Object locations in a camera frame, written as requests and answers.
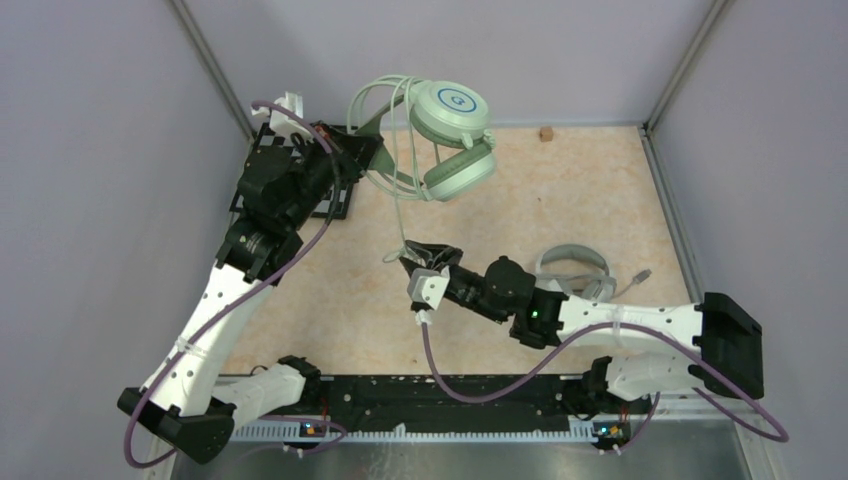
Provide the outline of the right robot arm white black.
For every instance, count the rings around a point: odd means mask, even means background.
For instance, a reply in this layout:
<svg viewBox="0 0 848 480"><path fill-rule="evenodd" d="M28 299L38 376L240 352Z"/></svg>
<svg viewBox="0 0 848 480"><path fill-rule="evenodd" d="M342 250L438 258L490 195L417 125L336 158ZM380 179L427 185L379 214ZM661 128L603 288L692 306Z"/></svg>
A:
<svg viewBox="0 0 848 480"><path fill-rule="evenodd" d="M443 301L496 323L535 348L607 346L626 355L602 361L586 385L589 404L612 412L647 393L705 388L728 397L764 395L762 327L729 295L707 292L699 303L645 307L566 293L501 256L484 274L461 266L461 249L404 243L400 262L418 323L428 324Z"/></svg>

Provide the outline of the mint green headphones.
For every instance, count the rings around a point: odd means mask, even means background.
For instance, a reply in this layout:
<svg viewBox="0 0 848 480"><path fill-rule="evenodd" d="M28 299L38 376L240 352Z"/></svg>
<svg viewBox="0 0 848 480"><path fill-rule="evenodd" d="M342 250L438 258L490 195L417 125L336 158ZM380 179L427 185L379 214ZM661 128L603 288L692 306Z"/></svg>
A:
<svg viewBox="0 0 848 480"><path fill-rule="evenodd" d="M355 136L380 135L385 115L404 111L409 135L419 135L435 149L436 165L424 175L411 154L413 172L399 170L392 157L397 140L381 146L365 167L378 188L404 200L450 201L491 177L497 168L495 138L487 102L471 88L451 81L400 74L381 76L363 86L350 101L345 127Z"/></svg>

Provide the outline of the white gaming headphones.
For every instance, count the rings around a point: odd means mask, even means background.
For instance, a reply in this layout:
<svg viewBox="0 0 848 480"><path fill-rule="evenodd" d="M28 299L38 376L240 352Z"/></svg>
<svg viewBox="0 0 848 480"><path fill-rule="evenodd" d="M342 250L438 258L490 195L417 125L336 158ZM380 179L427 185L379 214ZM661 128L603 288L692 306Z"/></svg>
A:
<svg viewBox="0 0 848 480"><path fill-rule="evenodd" d="M612 264L598 251L581 244L561 244L544 251L535 261L535 286L551 292L606 302L618 281Z"/></svg>

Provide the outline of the small wooden cube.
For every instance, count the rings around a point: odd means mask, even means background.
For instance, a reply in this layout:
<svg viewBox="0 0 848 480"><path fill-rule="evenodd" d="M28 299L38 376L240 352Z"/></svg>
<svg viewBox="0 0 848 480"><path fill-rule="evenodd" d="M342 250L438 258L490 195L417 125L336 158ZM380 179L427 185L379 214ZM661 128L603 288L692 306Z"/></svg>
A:
<svg viewBox="0 0 848 480"><path fill-rule="evenodd" d="M541 127L538 132L541 142L551 142L554 138L554 130L550 126Z"/></svg>

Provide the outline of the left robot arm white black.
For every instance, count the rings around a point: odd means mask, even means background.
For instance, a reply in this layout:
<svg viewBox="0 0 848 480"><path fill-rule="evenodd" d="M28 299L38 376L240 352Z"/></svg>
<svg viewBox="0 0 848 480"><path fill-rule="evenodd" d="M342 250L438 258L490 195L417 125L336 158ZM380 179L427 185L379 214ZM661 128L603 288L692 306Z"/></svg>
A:
<svg viewBox="0 0 848 480"><path fill-rule="evenodd" d="M319 404L320 372L296 356L230 385L217 382L249 319L311 249L300 228L323 200L337 203L383 145L374 129L350 133L318 122L315 130L307 140L260 129L237 183L240 212L198 305L157 371L118 399L133 425L199 464L250 422L281 407L303 414Z"/></svg>

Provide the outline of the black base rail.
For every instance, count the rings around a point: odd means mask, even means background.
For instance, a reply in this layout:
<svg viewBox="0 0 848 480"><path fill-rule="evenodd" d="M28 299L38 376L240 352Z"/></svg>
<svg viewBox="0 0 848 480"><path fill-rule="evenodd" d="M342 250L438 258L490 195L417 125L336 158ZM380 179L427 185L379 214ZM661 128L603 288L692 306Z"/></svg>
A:
<svg viewBox="0 0 848 480"><path fill-rule="evenodd" d="M646 414L647 398L626 402L592 393L575 376L540 374L494 401L471 404L450 397L430 376L337 375L307 389L292 409L326 417L349 432L565 432L579 420Z"/></svg>

